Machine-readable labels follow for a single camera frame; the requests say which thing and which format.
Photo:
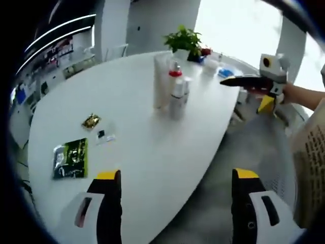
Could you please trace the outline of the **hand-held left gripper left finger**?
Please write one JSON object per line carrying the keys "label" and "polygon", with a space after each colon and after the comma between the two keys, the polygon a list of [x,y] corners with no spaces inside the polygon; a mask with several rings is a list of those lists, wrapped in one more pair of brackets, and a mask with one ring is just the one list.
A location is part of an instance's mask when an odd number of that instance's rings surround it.
{"label": "hand-held left gripper left finger", "polygon": [[122,243],[121,171],[101,172],[81,199],[75,226],[92,243]]}

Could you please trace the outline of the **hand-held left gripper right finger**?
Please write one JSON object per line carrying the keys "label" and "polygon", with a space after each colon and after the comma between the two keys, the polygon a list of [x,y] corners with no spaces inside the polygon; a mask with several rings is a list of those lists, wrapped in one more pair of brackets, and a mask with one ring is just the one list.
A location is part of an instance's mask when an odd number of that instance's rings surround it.
{"label": "hand-held left gripper right finger", "polygon": [[232,243],[294,243],[297,224],[290,207],[267,191],[250,170],[232,170]]}

